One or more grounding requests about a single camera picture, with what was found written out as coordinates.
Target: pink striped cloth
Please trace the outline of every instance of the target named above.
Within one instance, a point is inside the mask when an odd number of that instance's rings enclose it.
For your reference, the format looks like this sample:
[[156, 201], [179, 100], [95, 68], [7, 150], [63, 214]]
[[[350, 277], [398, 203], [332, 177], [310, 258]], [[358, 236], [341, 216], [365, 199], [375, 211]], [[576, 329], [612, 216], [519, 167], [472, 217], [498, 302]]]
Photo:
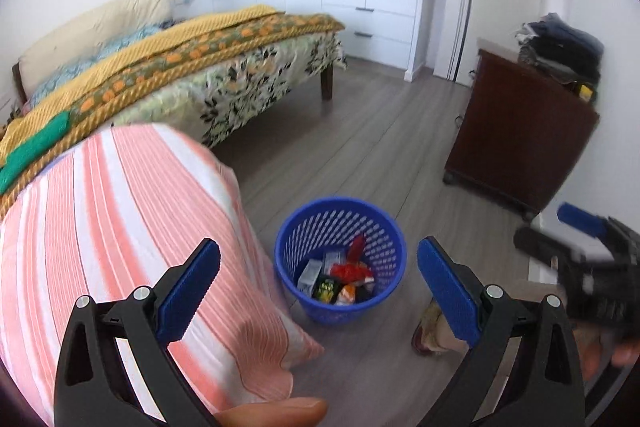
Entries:
[[[322, 348], [290, 319], [238, 182], [207, 149], [163, 125], [114, 127], [22, 193], [0, 229], [0, 357], [48, 425], [78, 296], [111, 301], [154, 285], [203, 237], [220, 246], [222, 266], [171, 354], [212, 412], [289, 396], [288, 369]], [[158, 416], [119, 347], [143, 408]]]

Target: finger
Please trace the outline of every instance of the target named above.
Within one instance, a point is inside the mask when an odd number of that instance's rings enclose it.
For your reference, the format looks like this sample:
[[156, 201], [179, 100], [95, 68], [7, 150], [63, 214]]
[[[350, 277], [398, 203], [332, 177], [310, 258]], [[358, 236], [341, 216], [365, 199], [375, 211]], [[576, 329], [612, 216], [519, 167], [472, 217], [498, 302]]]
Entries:
[[215, 416], [223, 427], [316, 427], [326, 411], [324, 400], [292, 398], [241, 405]]
[[580, 367], [582, 369], [582, 379], [589, 381], [593, 378], [600, 367], [600, 357], [602, 356], [602, 346], [599, 342], [591, 343], [580, 356]]
[[638, 361], [640, 356], [640, 342], [620, 344], [611, 357], [611, 363], [616, 367], [624, 367]]

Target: blue gripper pad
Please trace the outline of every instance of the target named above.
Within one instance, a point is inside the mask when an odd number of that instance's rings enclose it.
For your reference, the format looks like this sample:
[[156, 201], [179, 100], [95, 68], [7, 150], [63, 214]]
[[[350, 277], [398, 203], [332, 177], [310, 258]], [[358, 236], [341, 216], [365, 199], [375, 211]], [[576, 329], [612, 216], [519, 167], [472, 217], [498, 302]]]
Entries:
[[569, 203], [560, 205], [558, 208], [558, 219], [562, 223], [576, 230], [580, 230], [587, 235], [591, 235], [591, 237], [595, 237], [596, 239], [604, 239], [607, 235], [606, 221], [604, 219], [593, 216], [593, 214]]
[[156, 339], [161, 346], [179, 341], [220, 270], [220, 248], [208, 240], [158, 308]]
[[479, 312], [475, 302], [438, 248], [429, 240], [418, 244], [418, 269], [444, 313], [457, 339], [474, 347], [480, 340]]

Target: wooden bed frame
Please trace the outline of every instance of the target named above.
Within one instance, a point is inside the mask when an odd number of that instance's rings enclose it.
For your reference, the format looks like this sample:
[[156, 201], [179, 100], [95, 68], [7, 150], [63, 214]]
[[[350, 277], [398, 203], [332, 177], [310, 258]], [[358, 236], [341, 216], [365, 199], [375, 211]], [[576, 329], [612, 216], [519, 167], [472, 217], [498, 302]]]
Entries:
[[[14, 64], [12, 71], [14, 73], [15, 89], [20, 97], [20, 103], [27, 102], [27, 95], [22, 85], [22, 76], [20, 75], [20, 64]], [[320, 72], [320, 88], [323, 100], [331, 100], [334, 96], [334, 67], [329, 66]]]

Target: wooden dresser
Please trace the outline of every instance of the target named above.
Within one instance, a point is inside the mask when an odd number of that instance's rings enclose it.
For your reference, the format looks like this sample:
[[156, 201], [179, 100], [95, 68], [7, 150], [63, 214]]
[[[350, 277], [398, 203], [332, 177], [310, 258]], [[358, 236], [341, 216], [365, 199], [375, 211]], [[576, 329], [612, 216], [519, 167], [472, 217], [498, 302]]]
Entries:
[[599, 117], [552, 78], [512, 60], [480, 49], [444, 182], [476, 185], [531, 220], [573, 169]]

